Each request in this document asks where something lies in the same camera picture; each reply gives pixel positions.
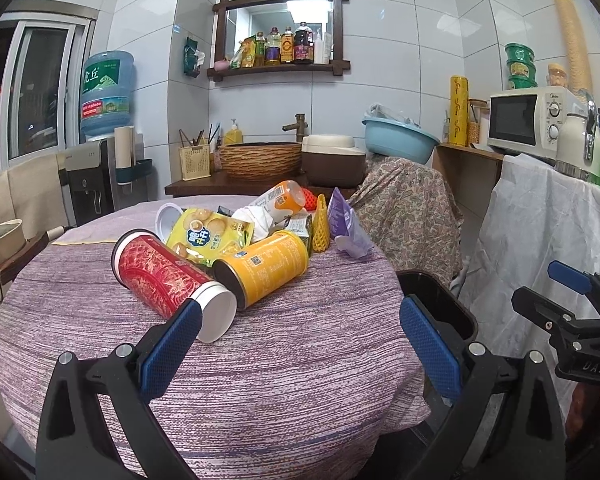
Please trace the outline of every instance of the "wooden mirror frame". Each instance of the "wooden mirror frame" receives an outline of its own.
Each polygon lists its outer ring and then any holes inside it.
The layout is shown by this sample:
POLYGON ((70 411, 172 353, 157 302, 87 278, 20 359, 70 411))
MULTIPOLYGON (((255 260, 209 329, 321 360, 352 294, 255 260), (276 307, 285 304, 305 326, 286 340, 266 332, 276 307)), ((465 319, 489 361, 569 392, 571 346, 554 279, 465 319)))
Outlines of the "wooden mirror frame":
MULTIPOLYGON (((216 52, 214 62, 224 59, 226 46, 226 16, 228 10, 243 9, 269 4, 282 4, 289 0, 220 0, 213 6, 214 12, 218 14, 218 26, 216 27, 216 52)), ((250 68, 233 68, 216 72, 213 67, 206 70, 206 74, 214 81, 222 81, 230 75, 255 74, 267 72, 331 72, 334 76, 342 76, 344 70, 351 69, 351 62, 343 59, 342 43, 342 2, 348 0, 331 0, 333 2, 333 59, 329 64, 293 64, 254 66, 250 68)))

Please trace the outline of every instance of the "blue gripper pad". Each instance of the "blue gripper pad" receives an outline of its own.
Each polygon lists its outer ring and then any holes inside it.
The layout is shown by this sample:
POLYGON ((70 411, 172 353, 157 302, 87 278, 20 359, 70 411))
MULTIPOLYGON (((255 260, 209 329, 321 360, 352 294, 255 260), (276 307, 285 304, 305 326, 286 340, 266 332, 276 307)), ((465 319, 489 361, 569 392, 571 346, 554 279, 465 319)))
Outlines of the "blue gripper pad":
POLYGON ((164 395, 189 348, 202 327, 202 309, 197 301, 182 309, 152 352, 147 356, 139 374, 140 396, 144 402, 164 395))
POLYGON ((462 393, 458 361, 411 298, 400 304, 400 326, 424 366, 435 390, 452 401, 462 393))
POLYGON ((589 294, 591 292, 591 280, 589 277, 567 264, 554 260, 546 268, 546 272, 554 282, 568 286, 578 294, 589 294))

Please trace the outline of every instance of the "blue plastic basin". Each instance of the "blue plastic basin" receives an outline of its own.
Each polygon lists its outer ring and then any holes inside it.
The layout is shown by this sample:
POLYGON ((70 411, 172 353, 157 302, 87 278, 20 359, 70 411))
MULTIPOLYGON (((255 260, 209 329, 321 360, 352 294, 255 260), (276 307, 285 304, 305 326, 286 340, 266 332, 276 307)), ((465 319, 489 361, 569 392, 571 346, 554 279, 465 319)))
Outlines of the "blue plastic basin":
POLYGON ((426 164, 433 148, 440 141, 413 124, 403 124, 389 119, 367 117, 365 143, 370 152, 387 156, 402 156, 419 164, 426 164))

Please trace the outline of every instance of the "microwave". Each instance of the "microwave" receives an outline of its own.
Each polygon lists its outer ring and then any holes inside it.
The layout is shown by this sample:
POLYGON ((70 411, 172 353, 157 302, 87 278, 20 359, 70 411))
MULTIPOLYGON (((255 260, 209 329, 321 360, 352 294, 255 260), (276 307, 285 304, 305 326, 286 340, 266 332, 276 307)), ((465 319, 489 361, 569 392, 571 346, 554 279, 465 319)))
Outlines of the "microwave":
POLYGON ((555 160, 558 133, 567 114, 585 105, 562 86, 518 88, 491 96, 488 145, 555 160))

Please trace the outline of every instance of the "round table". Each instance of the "round table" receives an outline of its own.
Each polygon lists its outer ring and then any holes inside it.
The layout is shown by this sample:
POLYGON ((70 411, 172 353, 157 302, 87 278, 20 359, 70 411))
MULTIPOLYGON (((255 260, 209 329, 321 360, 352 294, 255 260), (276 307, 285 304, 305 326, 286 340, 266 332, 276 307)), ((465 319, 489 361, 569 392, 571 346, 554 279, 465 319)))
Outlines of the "round table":
MULTIPOLYGON (((235 208, 250 200, 173 202, 235 208)), ((129 228, 151 229, 161 203, 69 231, 8 291, 0 314, 0 390, 32 446, 60 353, 105 356, 163 322, 110 269, 110 240, 129 228)), ((217 342, 196 341, 150 407, 201 479, 352 478, 381 433, 429 414, 422 366, 398 320, 401 299, 378 249, 364 262, 333 247, 314 254, 304 275, 238 313, 217 342)), ((109 398, 101 402, 123 461, 140 470, 109 398)))

